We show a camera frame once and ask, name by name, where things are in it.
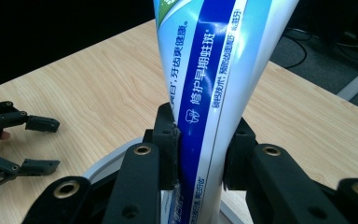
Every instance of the wooden table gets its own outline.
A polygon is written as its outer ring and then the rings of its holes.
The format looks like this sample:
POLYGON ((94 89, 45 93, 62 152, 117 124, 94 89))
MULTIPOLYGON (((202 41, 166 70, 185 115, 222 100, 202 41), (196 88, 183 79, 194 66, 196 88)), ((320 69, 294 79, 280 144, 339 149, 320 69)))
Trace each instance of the wooden table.
MULTIPOLYGON (((61 122, 56 133, 10 128, 0 156, 21 164, 25 158, 60 160, 56 173, 18 177, 0 187, 0 223, 20 223, 51 182, 82 175, 117 147, 153 128, 158 106, 169 100, 158 56, 153 21, 83 49, 0 86, 31 115, 61 122)), ((259 143, 287 149, 314 180, 335 188, 358 177, 358 107, 280 66, 269 63, 244 117, 259 143)), ((223 200, 242 219, 242 193, 223 200)))

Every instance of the light wood tabletop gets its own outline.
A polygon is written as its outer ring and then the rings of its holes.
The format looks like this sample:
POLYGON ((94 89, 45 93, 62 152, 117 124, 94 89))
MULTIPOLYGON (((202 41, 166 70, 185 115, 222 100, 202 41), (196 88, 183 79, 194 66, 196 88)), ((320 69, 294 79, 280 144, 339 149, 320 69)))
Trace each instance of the light wood tabletop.
MULTIPOLYGON (((0 187, 0 223, 20 223, 53 181, 83 175, 115 148, 153 128, 158 106, 168 102, 158 55, 155 22, 83 49, 0 85, 0 102, 30 115, 57 119, 56 133, 7 129, 0 157, 59 160, 53 175, 18 177, 0 187)), ((289 151, 310 178, 335 188, 358 177, 358 107, 268 63, 244 118, 259 143, 289 151)), ((223 200, 242 219, 244 194, 223 200)))

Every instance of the blue and white tube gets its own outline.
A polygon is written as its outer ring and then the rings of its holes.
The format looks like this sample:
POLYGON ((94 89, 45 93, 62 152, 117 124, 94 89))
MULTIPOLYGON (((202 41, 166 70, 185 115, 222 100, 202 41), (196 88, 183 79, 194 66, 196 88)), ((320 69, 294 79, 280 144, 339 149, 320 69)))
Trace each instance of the blue and white tube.
POLYGON ((297 0, 154 0, 158 47, 182 133, 179 185, 161 223, 217 223, 228 144, 297 0))

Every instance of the dark background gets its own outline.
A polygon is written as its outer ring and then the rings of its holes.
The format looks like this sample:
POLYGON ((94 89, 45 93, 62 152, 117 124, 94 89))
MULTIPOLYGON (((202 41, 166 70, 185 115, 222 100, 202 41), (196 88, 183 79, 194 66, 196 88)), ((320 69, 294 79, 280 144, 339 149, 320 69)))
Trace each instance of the dark background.
MULTIPOLYGON (((153 1, 0 1, 0 84, 154 18, 153 1)), ((358 41, 358 0, 300 0, 289 23, 358 41)))

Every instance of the blue stripe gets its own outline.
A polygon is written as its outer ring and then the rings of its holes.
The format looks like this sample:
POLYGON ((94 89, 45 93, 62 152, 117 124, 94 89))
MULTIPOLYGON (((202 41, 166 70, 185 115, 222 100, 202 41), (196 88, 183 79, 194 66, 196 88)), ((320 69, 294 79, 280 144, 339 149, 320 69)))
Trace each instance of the blue stripe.
POLYGON ((205 0, 194 34, 178 119, 178 128, 182 132, 181 152, 179 156, 181 174, 179 177, 181 194, 184 196, 181 218, 184 223, 189 221, 193 189, 199 167, 200 151, 212 98, 213 84, 216 78, 221 50, 224 45, 227 24, 229 23, 234 4, 235 0, 205 0), (194 83, 197 81, 195 75, 199 66, 202 41, 205 34, 214 34, 213 48, 208 68, 205 70, 206 76, 200 81, 202 93, 200 104, 197 105, 192 104, 190 100, 191 95, 194 93, 194 83), (189 123, 187 121, 188 117, 186 120, 189 110, 197 112, 200 115, 197 122, 189 123))

